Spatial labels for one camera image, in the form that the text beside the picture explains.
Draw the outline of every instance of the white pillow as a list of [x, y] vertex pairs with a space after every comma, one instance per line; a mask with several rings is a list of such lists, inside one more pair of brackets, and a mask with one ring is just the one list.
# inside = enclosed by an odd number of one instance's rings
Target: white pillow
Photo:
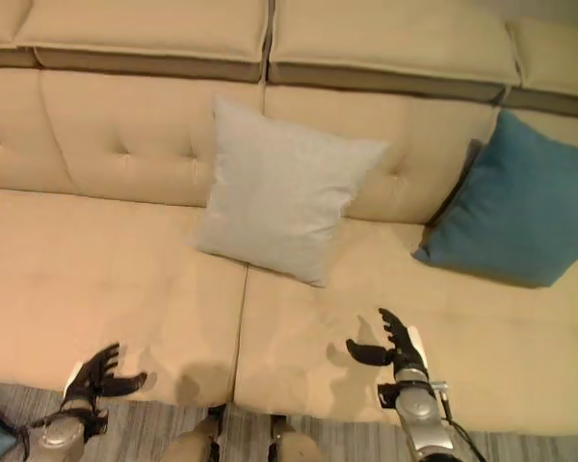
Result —
[[219, 97], [216, 185], [196, 247], [325, 285], [328, 243], [386, 142], [348, 141]]

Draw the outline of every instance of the beige couch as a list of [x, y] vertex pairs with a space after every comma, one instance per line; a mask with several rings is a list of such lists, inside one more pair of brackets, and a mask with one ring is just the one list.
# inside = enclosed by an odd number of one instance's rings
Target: beige couch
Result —
[[[59, 389], [120, 340], [124, 372], [152, 374], [135, 398], [395, 423], [392, 371], [344, 349], [385, 345], [382, 306], [419, 327], [468, 428], [578, 434], [578, 262], [531, 290], [410, 256], [500, 106], [578, 145], [578, 31], [450, 5], [0, 1], [0, 382]], [[189, 246], [215, 94], [390, 141], [326, 288]]]

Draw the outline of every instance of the floor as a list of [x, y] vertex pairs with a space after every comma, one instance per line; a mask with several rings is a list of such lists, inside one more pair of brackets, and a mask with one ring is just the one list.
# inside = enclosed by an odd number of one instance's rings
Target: floor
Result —
[[[0, 385], [0, 409], [15, 424], [55, 412], [60, 400], [57, 393]], [[169, 442], [192, 429], [204, 415], [202, 410], [159, 403], [110, 401], [106, 405], [110, 411], [108, 433], [87, 444], [82, 462], [157, 462]], [[309, 418], [293, 418], [292, 424], [319, 443], [328, 462], [409, 462], [405, 437], [396, 427]], [[269, 431], [265, 416], [230, 408], [221, 439], [222, 461], [265, 462]], [[578, 437], [473, 436], [489, 462], [578, 462]], [[19, 461], [21, 453], [15, 450], [4, 462]]]

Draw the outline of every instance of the seat cushion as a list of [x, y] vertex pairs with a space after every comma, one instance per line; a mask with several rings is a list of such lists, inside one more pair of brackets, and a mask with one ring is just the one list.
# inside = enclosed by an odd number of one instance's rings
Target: seat cushion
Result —
[[17, 35], [49, 67], [257, 81], [266, 0], [39, 0]]
[[346, 220], [328, 286], [249, 268], [235, 400], [248, 409], [397, 422], [349, 338], [386, 343], [378, 308], [420, 330], [433, 380], [447, 380], [471, 430], [578, 434], [578, 262], [548, 289], [429, 268], [419, 225]]
[[505, 104], [578, 116], [578, 26], [525, 18], [509, 27], [522, 84]]
[[503, 20], [467, 0], [279, 0], [274, 31], [277, 83], [491, 100], [519, 82]]
[[60, 389], [120, 341], [122, 372], [151, 374], [134, 398], [230, 399], [246, 270], [187, 246], [199, 215], [0, 190], [0, 382]]

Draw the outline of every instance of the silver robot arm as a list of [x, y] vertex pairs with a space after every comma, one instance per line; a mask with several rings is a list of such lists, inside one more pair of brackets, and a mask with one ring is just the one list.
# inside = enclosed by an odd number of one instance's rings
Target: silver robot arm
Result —
[[[380, 309], [384, 329], [390, 334], [394, 348], [359, 345], [347, 341], [347, 350], [359, 363], [386, 367], [393, 365], [393, 384], [379, 385], [379, 399], [384, 409], [395, 409], [398, 413], [412, 460], [415, 462], [462, 462], [460, 453], [452, 443], [439, 412], [438, 396], [452, 421], [445, 383], [431, 383], [425, 355], [419, 336], [411, 335], [409, 329], [392, 313]], [[485, 459], [480, 454], [479, 460]]]
[[78, 462], [90, 438], [105, 433], [108, 413], [97, 409], [100, 397], [124, 397], [145, 383], [147, 374], [114, 377], [119, 344], [99, 351], [83, 364], [66, 388], [60, 410], [28, 425], [28, 462]]

